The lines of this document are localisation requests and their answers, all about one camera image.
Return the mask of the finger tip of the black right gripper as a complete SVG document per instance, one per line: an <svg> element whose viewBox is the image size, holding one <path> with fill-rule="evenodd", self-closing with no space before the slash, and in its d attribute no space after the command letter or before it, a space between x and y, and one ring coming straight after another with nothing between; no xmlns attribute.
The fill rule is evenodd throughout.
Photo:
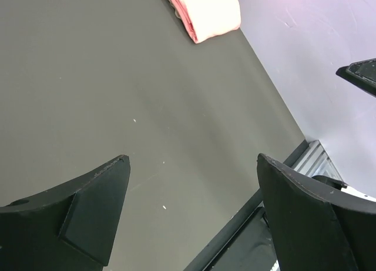
<svg viewBox="0 0 376 271"><path fill-rule="evenodd" d="M367 59L340 67L336 75L369 95L376 96L376 60Z"/></svg>

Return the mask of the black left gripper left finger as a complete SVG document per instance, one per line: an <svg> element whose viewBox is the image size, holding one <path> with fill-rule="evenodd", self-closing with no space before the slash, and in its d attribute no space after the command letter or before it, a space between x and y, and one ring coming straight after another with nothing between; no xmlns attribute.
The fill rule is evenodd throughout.
<svg viewBox="0 0 376 271"><path fill-rule="evenodd" d="M130 178L120 155L61 185L1 207L1 270L102 270Z"/></svg>

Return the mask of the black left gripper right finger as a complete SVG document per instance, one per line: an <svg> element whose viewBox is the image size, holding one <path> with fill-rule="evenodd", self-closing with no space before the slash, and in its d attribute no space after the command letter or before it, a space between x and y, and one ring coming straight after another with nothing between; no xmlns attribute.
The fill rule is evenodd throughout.
<svg viewBox="0 0 376 271"><path fill-rule="evenodd" d="M281 270L375 270L375 202L262 153L257 176Z"/></svg>

